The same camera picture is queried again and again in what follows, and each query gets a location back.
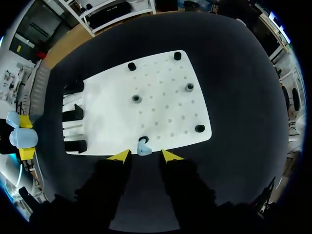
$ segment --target black peg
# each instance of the black peg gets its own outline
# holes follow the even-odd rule
[[[181,60],[182,54],[180,52],[175,52],[175,60]]]
[[[195,127],[195,131],[196,131],[197,133],[202,133],[202,132],[204,132],[204,131],[205,131],[205,125],[197,125],[197,126]]]
[[[130,71],[134,71],[137,67],[136,67],[136,65],[134,64],[134,62],[130,62],[130,63],[128,64],[128,68],[129,68]]]

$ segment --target black block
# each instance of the black block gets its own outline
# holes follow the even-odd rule
[[[182,54],[180,52],[175,52],[175,60],[181,60]]]
[[[87,151],[87,142],[85,140],[65,141],[65,151],[83,153]]]
[[[82,120],[83,109],[75,104],[75,110],[63,112],[63,122]]]
[[[66,85],[64,88],[64,95],[67,94],[75,94],[82,92],[84,89],[84,83],[82,80],[76,80],[73,83],[70,83],[69,85]]]
[[[128,68],[129,68],[130,71],[134,71],[137,67],[136,67],[136,65],[133,62],[130,62],[128,64]]]
[[[292,89],[292,100],[293,100],[294,110],[299,111],[300,110],[300,98],[299,98],[299,93],[296,88]]]

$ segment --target black mat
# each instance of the black mat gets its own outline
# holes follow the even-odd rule
[[[92,172],[96,156],[67,155],[62,134],[62,90],[70,81],[141,57],[184,50],[208,108],[212,138],[173,149],[193,159],[217,203],[250,202],[286,160],[286,105],[265,51],[240,22],[205,13],[142,17],[84,43],[52,71],[45,113],[36,123],[37,153],[49,198],[73,199]],[[158,153],[133,157],[132,174],[111,224],[115,230],[160,232],[178,228],[158,171]]]

